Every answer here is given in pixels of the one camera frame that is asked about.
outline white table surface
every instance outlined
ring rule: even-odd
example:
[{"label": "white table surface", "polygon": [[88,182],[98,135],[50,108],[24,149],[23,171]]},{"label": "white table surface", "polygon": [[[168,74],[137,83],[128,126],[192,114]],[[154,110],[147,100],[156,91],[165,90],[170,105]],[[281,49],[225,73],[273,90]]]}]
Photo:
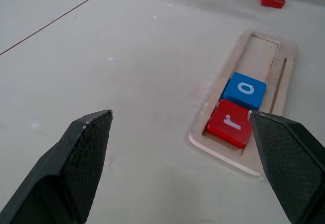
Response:
[{"label": "white table surface", "polygon": [[[84,0],[1,0],[0,53]],[[299,48],[285,116],[322,143],[325,0],[91,0],[0,56],[0,209],[84,114],[112,109],[87,223],[289,223],[267,181],[190,146],[240,34]]]}]

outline red line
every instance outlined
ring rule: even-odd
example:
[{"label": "red line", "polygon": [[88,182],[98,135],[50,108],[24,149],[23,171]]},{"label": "red line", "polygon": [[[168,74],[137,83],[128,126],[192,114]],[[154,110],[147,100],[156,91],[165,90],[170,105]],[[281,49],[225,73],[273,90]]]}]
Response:
[{"label": "red line", "polygon": [[11,50],[12,48],[16,47],[17,45],[21,44],[22,42],[24,42],[25,40],[29,39],[30,37],[34,36],[35,34],[37,34],[38,32],[42,31],[43,29],[45,29],[46,27],[50,26],[52,23],[56,22],[57,20],[59,20],[60,18],[64,17],[65,15],[69,14],[70,12],[72,12],[73,10],[77,9],[78,7],[80,7],[81,5],[85,4],[87,1],[89,0],[85,0],[83,3],[77,5],[76,7],[72,8],[71,10],[69,10],[68,12],[64,13],[63,15],[59,16],[58,18],[56,18],[54,21],[50,22],[49,24],[45,25],[44,27],[42,27],[41,29],[37,30],[35,33],[31,34],[30,36],[26,37],[25,39],[19,41],[17,44],[13,45],[12,47],[10,47],[9,49],[5,50],[4,52],[2,52],[0,55],[5,54],[7,51]]}]

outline wooden block holder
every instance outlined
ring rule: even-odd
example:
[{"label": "wooden block holder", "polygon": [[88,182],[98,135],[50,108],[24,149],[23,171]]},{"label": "wooden block holder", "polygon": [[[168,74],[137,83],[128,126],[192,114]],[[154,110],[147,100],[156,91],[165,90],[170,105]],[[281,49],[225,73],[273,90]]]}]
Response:
[{"label": "wooden block holder", "polygon": [[260,109],[282,115],[296,54],[296,44],[255,30],[245,31],[235,45],[222,73],[213,83],[208,99],[197,115],[190,130],[190,142],[253,176],[264,177],[253,133],[246,147],[240,149],[209,134],[205,127],[234,72],[265,82],[267,89]]}]

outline blue letter block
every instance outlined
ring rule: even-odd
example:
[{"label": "blue letter block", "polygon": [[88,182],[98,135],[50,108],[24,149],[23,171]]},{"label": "blue letter block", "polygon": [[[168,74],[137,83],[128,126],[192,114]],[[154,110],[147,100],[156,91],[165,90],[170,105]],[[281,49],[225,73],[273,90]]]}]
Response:
[{"label": "blue letter block", "polygon": [[266,83],[234,73],[223,98],[246,109],[259,109],[266,90]]}]

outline letter o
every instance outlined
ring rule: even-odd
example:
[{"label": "letter o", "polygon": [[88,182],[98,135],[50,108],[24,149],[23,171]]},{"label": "letter o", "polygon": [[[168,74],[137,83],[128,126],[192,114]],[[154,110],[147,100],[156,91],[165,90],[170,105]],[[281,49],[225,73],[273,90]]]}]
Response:
[{"label": "letter o", "polygon": [[239,91],[241,91],[242,93],[245,93],[245,94],[254,93],[254,87],[252,85],[248,84],[248,83],[240,83],[240,84],[238,84],[238,89],[239,89]]}]

